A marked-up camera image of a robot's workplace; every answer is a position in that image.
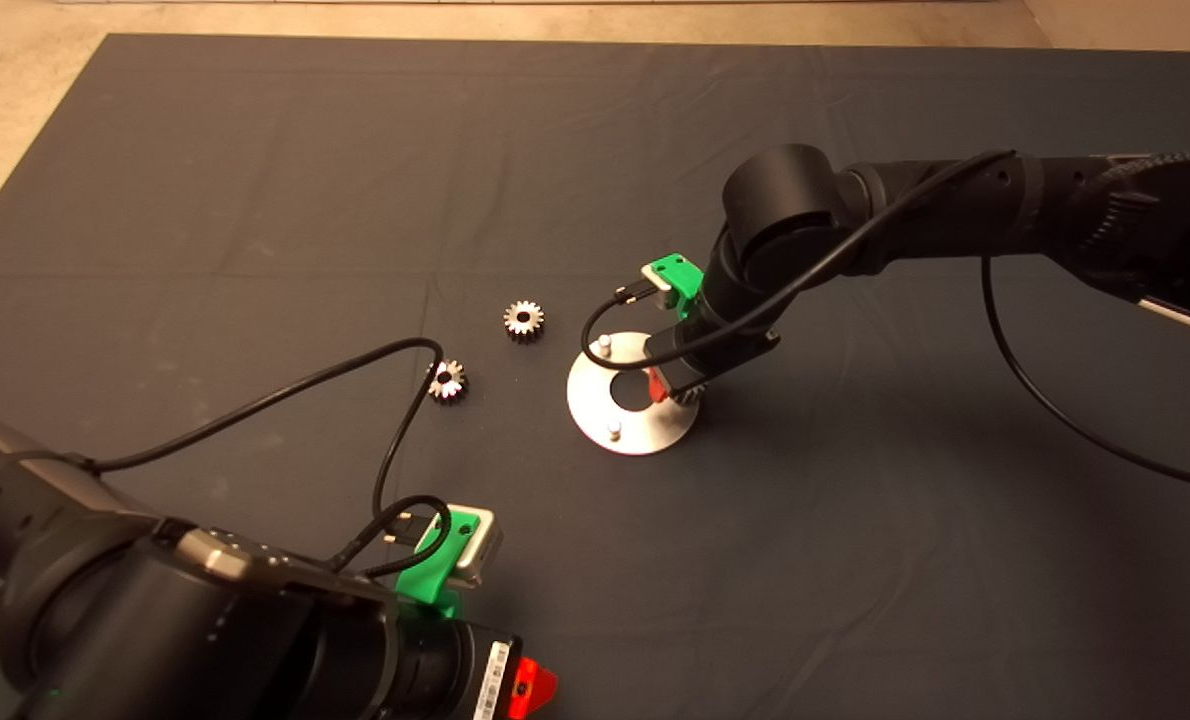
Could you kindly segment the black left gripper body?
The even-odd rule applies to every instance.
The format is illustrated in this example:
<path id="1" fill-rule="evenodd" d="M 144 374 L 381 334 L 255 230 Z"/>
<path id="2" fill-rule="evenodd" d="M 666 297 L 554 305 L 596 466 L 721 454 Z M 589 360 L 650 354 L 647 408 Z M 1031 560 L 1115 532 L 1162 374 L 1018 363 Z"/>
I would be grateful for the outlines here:
<path id="1" fill-rule="evenodd" d="M 388 643 L 389 719 L 507 719 L 522 638 L 438 612 L 402 611 Z"/>

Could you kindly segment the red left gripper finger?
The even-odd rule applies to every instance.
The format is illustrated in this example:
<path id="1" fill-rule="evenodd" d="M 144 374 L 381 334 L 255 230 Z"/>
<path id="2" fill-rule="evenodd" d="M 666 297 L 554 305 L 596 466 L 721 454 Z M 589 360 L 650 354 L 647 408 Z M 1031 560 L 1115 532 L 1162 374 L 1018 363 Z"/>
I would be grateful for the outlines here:
<path id="1" fill-rule="evenodd" d="M 555 699 L 558 685 L 558 676 L 546 666 L 534 659 L 519 659 L 509 684 L 508 719 L 530 719 Z"/>

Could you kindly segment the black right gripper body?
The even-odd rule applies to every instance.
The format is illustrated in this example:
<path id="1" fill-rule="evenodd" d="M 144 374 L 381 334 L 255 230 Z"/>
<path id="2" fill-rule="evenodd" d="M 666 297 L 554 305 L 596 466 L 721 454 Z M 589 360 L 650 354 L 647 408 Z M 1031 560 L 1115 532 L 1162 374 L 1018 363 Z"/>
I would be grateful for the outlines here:
<path id="1" fill-rule="evenodd" d="M 645 355 L 649 359 L 659 361 L 669 352 L 687 345 L 697 345 L 706 337 L 715 334 L 726 325 L 737 323 L 750 309 L 754 309 L 765 299 L 764 293 L 737 290 L 706 292 L 700 290 L 694 299 L 690 314 L 671 328 L 656 332 L 645 342 Z M 693 350 L 674 361 L 654 365 L 653 372 L 659 378 L 665 392 L 671 395 L 697 395 L 704 384 L 719 375 L 741 367 L 778 345 L 779 338 L 774 332 L 774 323 L 784 313 L 784 305 L 743 324 L 740 328 L 720 340 L 710 343 L 700 350 Z"/>

